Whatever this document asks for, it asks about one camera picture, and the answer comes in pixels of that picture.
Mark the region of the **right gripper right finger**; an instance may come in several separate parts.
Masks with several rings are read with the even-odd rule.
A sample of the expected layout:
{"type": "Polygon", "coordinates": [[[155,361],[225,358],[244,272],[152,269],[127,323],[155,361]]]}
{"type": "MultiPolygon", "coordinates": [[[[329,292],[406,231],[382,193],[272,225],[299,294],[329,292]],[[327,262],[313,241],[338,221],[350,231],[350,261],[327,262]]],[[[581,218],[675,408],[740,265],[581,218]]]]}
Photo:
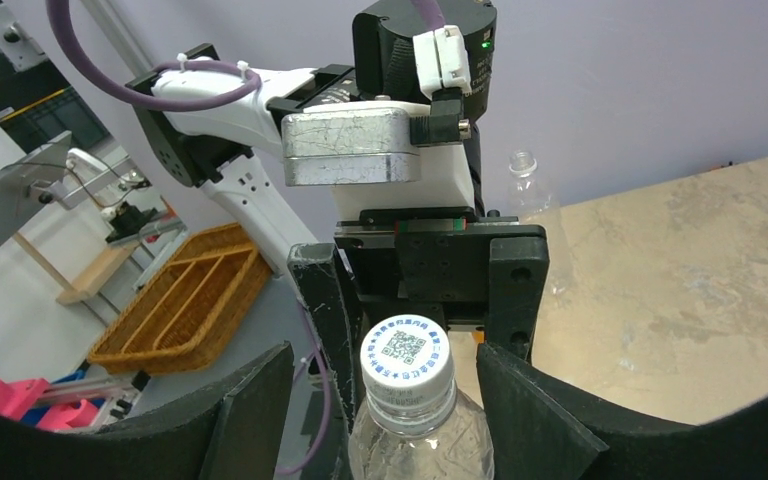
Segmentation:
{"type": "Polygon", "coordinates": [[[492,343],[476,365],[498,479],[768,479],[768,396],[690,425],[607,401],[492,343]]]}

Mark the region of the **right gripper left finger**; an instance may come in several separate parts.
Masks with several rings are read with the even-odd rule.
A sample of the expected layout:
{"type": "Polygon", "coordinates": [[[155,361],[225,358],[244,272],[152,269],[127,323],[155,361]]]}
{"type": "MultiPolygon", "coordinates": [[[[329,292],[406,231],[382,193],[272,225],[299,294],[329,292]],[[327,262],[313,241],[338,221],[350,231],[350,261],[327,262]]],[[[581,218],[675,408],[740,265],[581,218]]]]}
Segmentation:
{"type": "Polygon", "coordinates": [[[270,479],[293,360],[283,342],[218,381],[88,433],[0,415],[0,479],[270,479]]]}

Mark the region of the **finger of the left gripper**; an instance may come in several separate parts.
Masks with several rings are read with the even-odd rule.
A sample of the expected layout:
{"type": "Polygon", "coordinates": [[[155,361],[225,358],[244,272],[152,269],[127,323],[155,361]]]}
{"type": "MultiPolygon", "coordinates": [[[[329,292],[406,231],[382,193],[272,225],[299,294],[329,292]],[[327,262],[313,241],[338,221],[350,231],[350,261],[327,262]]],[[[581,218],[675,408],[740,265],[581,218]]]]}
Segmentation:
{"type": "Polygon", "coordinates": [[[546,231],[539,225],[509,226],[490,241],[485,340],[526,362],[549,265],[546,231]]]}
{"type": "Polygon", "coordinates": [[[339,395],[344,429],[354,427],[364,387],[359,373],[363,310],[334,244],[297,244],[287,264],[301,295],[339,395]]]}

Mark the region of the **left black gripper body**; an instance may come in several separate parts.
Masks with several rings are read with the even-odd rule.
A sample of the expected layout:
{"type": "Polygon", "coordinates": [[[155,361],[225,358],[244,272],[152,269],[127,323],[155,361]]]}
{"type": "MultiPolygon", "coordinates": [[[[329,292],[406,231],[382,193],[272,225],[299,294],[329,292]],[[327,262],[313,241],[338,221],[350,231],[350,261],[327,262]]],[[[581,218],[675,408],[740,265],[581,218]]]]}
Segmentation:
{"type": "Polygon", "coordinates": [[[334,241],[371,323],[414,313],[446,330],[482,330],[489,238],[472,208],[367,209],[334,241]]]}

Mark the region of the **white bottle cap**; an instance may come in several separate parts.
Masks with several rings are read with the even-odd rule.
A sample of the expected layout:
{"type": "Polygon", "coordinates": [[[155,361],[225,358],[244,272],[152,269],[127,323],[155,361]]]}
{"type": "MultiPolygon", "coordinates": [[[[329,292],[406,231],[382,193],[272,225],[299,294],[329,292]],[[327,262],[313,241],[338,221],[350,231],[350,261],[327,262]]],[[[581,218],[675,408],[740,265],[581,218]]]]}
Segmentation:
{"type": "Polygon", "coordinates": [[[419,314],[389,317],[361,345],[367,404],[384,428],[407,435],[430,431],[450,415],[457,396],[448,336],[419,314]]]}

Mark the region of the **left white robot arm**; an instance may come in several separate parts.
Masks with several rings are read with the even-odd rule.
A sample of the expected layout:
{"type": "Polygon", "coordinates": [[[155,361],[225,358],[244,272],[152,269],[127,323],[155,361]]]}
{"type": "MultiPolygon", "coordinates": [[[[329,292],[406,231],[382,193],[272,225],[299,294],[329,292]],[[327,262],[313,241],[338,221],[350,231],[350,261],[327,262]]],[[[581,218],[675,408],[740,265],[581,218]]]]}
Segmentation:
{"type": "Polygon", "coordinates": [[[164,168],[292,281],[347,422],[381,320],[417,314],[531,355],[547,235],[482,199],[497,18],[489,1],[378,1],[353,19],[350,65],[222,67],[203,44],[128,85],[164,168]]]}

